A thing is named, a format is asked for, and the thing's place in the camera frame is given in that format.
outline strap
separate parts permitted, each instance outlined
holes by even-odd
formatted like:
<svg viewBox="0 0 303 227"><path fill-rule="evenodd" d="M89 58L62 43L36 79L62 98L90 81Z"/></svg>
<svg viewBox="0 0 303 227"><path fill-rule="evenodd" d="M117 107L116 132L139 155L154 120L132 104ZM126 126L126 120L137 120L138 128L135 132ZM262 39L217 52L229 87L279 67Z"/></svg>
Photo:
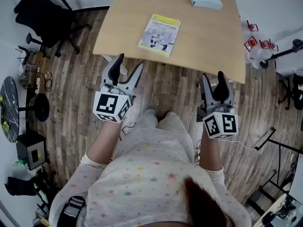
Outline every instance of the strap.
<svg viewBox="0 0 303 227"><path fill-rule="evenodd" d="M71 197L60 213L57 227L76 227L78 216L84 206L84 198L80 196Z"/></svg>

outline pajama top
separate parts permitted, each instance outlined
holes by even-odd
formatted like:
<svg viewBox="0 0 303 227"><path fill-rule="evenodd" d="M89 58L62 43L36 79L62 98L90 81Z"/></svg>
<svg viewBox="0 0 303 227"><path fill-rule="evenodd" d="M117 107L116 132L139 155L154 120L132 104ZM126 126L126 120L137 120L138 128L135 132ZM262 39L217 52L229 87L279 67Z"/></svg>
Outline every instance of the pajama top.
<svg viewBox="0 0 303 227"><path fill-rule="evenodd" d="M188 223L183 181L191 176L215 199L237 227L250 227L248 212L227 191L223 168L204 170L194 164L188 138L157 128L134 128L114 151L109 165L88 156L55 197L50 225L56 226L71 196L87 207L77 226L128 227L154 222Z"/></svg>

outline office chair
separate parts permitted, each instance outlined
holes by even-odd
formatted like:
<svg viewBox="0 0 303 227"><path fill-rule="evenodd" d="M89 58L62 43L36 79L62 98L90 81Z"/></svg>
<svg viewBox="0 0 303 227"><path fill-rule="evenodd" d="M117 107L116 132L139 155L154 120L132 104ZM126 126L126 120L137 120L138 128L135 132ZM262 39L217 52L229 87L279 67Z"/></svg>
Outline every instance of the office chair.
<svg viewBox="0 0 303 227"><path fill-rule="evenodd" d="M287 99L287 106L285 107L286 110L289 110L290 100L294 101L294 107L298 110L303 109L303 91L301 91L298 86L303 84L303 77L298 75L294 75L293 78L293 89L290 86L290 79L289 77L285 78L287 81L287 85L283 81L283 79L279 80L279 83L282 84L283 88L286 90L286 95L282 100L279 100L278 103L281 104Z"/></svg>
<svg viewBox="0 0 303 227"><path fill-rule="evenodd" d="M14 8L17 15L16 22L32 28L42 42L33 39L29 33L26 42L34 42L47 48L53 47L60 41L55 56L60 57L60 50L65 40L71 43L76 54L80 53L79 48L71 40L71 35L77 31L91 26L86 24L71 28L76 21L76 13L72 11L66 0L61 0L67 9L55 5L50 0L21 0Z"/></svg>

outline metal stand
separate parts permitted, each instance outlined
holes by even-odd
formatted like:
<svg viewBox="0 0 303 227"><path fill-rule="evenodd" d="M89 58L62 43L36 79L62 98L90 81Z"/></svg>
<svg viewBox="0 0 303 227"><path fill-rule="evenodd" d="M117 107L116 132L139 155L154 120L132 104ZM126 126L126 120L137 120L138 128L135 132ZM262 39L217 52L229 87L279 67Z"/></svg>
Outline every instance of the metal stand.
<svg viewBox="0 0 303 227"><path fill-rule="evenodd" d="M291 90L290 88L290 81L289 81L289 78L285 78L286 81L287 81L287 85L285 84L285 82L283 80L279 80L279 83L282 84L282 86L285 88L286 90L286 95L285 97L282 99L282 100L279 100L278 101L278 104L281 104L283 103L286 99L287 99L287 106L285 107L286 110L289 110L289 107L290 107L290 100L292 99L293 97L293 91Z"/></svg>
<svg viewBox="0 0 303 227"><path fill-rule="evenodd" d="M273 184L276 188L278 188L283 193L286 193L288 195L288 192L284 191L283 188L281 188L277 183L273 182L271 179L277 174L277 171L274 171L274 174L267 180L266 183L264 183L258 190L256 190L247 200L247 204L249 204L260 216L262 216L265 211L257 204L257 200L261 197L263 194L265 197L267 197L272 203L276 202L277 199L275 199L273 196L271 196L268 192L266 192L263 188L267 183Z"/></svg>
<svg viewBox="0 0 303 227"><path fill-rule="evenodd" d="M278 54L273 54L269 59L261 61L260 62L260 66L262 68L267 68L269 60L276 59L278 57L281 57L281 56L284 56L284 55L287 55L287 54L290 54L290 53L297 53L299 50L302 50L302 49L303 49L302 41L299 40L299 39L295 39L295 40L293 40L293 47L292 47L292 49L280 52Z"/></svg>
<svg viewBox="0 0 303 227"><path fill-rule="evenodd" d="M270 134L270 135L268 136L268 138L260 145L260 147L255 147L256 150L262 149L263 146L264 146L267 142L271 142L271 143L274 143L274 144L276 144L276 145L278 145L278 146L282 146L282 147L284 147L284 148L287 148L287 149L293 150L293 151L295 151L295 152L298 152L298 153L300 153L300 154L303 154L303 151L302 151L302 150L299 150L299 149L290 147L290 146L288 146L288 145L282 144L282 143L277 142L277 141L275 141L275 140L271 140L270 137L276 132L276 129L273 127L271 130L272 130L271 134Z"/></svg>

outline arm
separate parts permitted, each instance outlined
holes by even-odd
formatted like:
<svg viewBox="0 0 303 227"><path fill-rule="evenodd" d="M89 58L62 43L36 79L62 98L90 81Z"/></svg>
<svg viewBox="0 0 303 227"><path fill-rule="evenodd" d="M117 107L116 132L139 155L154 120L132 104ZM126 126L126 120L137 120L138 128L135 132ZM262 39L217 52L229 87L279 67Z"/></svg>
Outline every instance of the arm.
<svg viewBox="0 0 303 227"><path fill-rule="evenodd" d="M87 152L88 157L92 161L106 165L109 163L117 144L121 127L122 123L104 122L98 138Z"/></svg>
<svg viewBox="0 0 303 227"><path fill-rule="evenodd" d="M209 139L206 129L203 128L200 148L200 167L206 170L213 186L216 189L221 200L223 200L228 209L229 216L235 222L236 227L250 227L250 215L245 208L228 192L224 184L224 172L220 158L220 149L218 140Z"/></svg>
<svg viewBox="0 0 303 227"><path fill-rule="evenodd" d="M70 197L87 197L89 188L99 179L111 159L121 126L120 123L104 123L98 138L83 156L75 173L52 202L49 216L51 226L57 226L59 215Z"/></svg>
<svg viewBox="0 0 303 227"><path fill-rule="evenodd" d="M217 171L222 169L218 140L208 138L205 127L201 139L199 165L205 170Z"/></svg>

